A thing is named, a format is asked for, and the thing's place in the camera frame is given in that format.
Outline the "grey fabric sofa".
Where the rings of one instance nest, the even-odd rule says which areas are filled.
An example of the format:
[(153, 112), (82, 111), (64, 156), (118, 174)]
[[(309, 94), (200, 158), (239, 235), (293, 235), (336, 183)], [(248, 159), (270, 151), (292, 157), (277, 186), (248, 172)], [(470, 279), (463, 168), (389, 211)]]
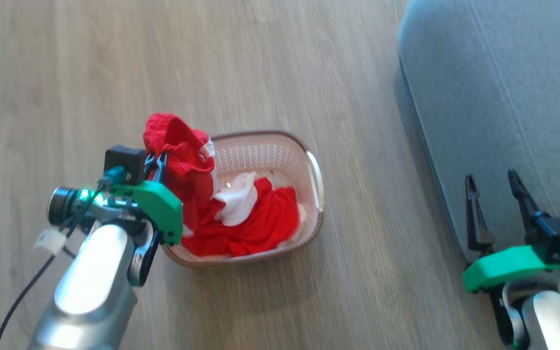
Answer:
[(465, 259), (471, 173), (494, 248), (523, 243), (515, 169), (560, 215), (560, 0), (411, 0), (399, 56), (445, 213)]

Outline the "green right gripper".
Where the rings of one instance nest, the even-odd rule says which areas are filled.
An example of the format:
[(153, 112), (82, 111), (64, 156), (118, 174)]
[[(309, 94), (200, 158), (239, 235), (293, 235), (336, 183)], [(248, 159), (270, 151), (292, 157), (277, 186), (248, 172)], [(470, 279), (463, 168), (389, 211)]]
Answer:
[(511, 193), (518, 201), (526, 245), (514, 246), (494, 253), (495, 237), (485, 223), (475, 178), (472, 174), (465, 176), (467, 247), (473, 252), (479, 252), (480, 255), (486, 255), (474, 261), (463, 273), (465, 290), (469, 293), (489, 290), (500, 284), (531, 277), (540, 272), (560, 269), (560, 262), (544, 262), (530, 246), (538, 239), (536, 222), (540, 218), (549, 217), (549, 213), (538, 208), (515, 169), (509, 169), (507, 177)]

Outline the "red smooth garment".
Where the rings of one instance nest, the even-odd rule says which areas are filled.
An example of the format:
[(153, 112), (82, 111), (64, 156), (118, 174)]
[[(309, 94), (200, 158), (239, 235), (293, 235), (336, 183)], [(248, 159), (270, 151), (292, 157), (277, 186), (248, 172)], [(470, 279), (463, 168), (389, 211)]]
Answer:
[(215, 220), (224, 203), (214, 197), (198, 211), (199, 224), (181, 240), (198, 257), (242, 257), (267, 252), (288, 242), (302, 223), (302, 206), (291, 186), (274, 188), (266, 177), (256, 177), (258, 191), (251, 215), (243, 223), (227, 227)]

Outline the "white garment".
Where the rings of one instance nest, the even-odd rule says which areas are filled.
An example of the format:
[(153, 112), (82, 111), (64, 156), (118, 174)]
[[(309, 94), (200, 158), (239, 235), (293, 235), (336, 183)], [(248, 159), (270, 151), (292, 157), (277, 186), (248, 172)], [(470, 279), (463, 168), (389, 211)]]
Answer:
[(256, 179), (256, 172), (240, 173), (216, 193), (214, 199), (224, 203), (224, 207), (216, 213), (216, 221), (227, 227), (246, 221), (258, 201)]

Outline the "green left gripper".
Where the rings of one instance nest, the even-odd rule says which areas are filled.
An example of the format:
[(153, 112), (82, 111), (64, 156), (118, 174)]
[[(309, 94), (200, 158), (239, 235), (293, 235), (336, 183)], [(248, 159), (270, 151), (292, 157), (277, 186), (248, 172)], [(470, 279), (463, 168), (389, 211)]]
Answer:
[(165, 245), (179, 245), (184, 230), (182, 202), (163, 184), (168, 154), (160, 153), (157, 160), (153, 153), (144, 162), (144, 179), (149, 180), (156, 169), (156, 181), (142, 181), (136, 185), (117, 185), (111, 193), (129, 197), (162, 232)]

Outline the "cream laundry basket brown rim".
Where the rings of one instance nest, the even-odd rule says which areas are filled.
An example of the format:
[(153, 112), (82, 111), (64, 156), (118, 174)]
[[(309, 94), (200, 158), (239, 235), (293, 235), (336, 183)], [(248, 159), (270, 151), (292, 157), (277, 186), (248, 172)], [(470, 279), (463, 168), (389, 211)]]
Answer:
[(169, 259), (189, 268), (259, 263), (295, 252), (318, 236), (324, 221), (324, 179), (317, 159), (302, 140), (281, 130), (235, 132), (211, 140), (221, 185), (239, 173), (255, 171), (275, 187), (294, 188), (305, 219), (289, 242), (269, 252), (207, 259), (196, 258), (180, 246), (165, 245), (163, 250)]

